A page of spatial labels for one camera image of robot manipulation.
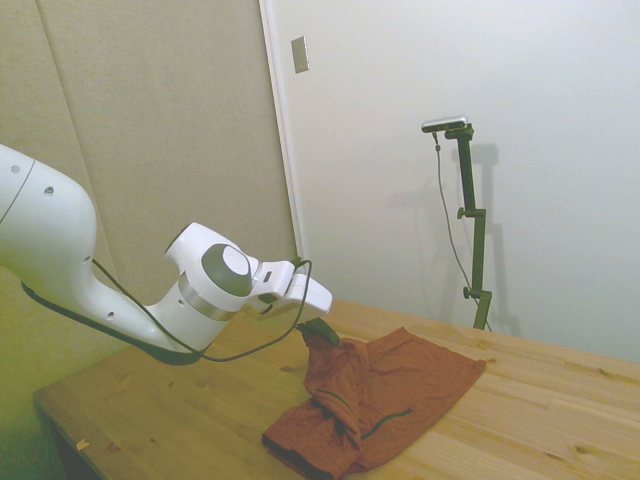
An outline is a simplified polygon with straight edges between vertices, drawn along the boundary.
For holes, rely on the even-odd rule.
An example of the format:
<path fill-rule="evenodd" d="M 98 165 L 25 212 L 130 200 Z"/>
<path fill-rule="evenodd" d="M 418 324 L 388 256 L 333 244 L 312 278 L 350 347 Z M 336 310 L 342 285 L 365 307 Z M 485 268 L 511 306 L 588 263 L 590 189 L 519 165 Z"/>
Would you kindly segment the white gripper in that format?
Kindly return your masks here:
<path fill-rule="evenodd" d="M 333 296 L 329 290 L 304 273 L 295 273 L 287 290 L 287 300 L 304 303 L 321 314 L 327 314 L 333 303 Z M 297 329 L 302 333 L 317 335 L 333 346 L 340 345 L 340 338 L 324 319 L 312 319 L 306 324 L 298 324 Z"/>

